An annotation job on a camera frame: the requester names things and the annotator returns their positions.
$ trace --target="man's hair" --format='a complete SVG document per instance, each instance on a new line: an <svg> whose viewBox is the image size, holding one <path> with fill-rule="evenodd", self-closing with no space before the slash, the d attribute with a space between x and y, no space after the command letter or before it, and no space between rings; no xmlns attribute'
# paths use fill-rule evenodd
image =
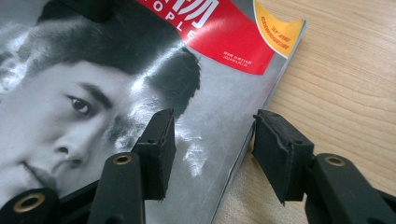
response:
<svg viewBox="0 0 396 224"><path fill-rule="evenodd" d="M177 117L200 88L198 60L175 27L135 0L117 1L111 18L102 23L59 1L49 2L19 55L27 62L27 76L80 61L145 76L164 96L162 107L173 107Z"/></svg>

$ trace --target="wood grain surface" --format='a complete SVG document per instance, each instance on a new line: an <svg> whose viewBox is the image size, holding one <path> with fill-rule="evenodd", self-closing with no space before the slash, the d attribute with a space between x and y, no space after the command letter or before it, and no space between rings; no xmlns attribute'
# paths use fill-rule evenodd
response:
<svg viewBox="0 0 396 224"><path fill-rule="evenodd" d="M396 195L396 1L260 0L283 21L307 20L267 109L346 157ZM304 203L280 204L247 153L214 223L307 223Z"/></svg>

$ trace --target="man's nose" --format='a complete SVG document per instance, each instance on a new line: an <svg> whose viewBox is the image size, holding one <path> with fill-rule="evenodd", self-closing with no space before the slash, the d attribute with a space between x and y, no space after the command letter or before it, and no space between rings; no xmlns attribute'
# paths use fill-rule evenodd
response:
<svg viewBox="0 0 396 224"><path fill-rule="evenodd" d="M97 125L78 125L67 129L55 142L55 153L72 167L85 164L97 142L100 129Z"/></svg>

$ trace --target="magazine cover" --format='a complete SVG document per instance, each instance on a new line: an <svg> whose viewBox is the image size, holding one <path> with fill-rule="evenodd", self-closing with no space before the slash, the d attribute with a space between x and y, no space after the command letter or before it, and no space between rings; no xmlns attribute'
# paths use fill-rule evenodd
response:
<svg viewBox="0 0 396 224"><path fill-rule="evenodd" d="M177 153L147 223L212 221L305 27L254 0L118 0L100 22L61 1L0 3L0 207L98 180L174 108Z"/></svg>

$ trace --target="magazine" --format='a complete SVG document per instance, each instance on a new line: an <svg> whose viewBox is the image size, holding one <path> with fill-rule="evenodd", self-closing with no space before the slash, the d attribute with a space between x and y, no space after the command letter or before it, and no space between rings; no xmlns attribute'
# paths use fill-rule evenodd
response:
<svg viewBox="0 0 396 224"><path fill-rule="evenodd" d="M210 223L304 32L256 0L120 0L106 21L61 1L0 8L0 206L34 188L63 197L130 151L174 108L166 197L147 223Z"/></svg>

